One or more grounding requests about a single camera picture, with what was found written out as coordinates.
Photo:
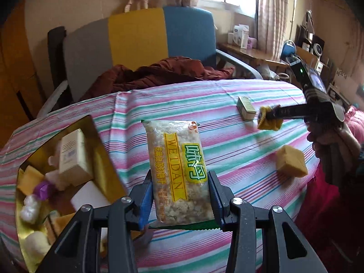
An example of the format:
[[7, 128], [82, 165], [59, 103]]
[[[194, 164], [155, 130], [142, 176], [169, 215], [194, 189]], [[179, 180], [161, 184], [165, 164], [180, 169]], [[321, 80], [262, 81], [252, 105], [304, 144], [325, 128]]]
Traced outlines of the person right hand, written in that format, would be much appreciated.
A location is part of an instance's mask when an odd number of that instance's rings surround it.
[[312, 142], [315, 156], [320, 161], [324, 156], [324, 146], [338, 145], [345, 171], [349, 172], [354, 168], [360, 156], [361, 145], [346, 124], [341, 129], [322, 129], [318, 123], [307, 123], [307, 130], [307, 140]]

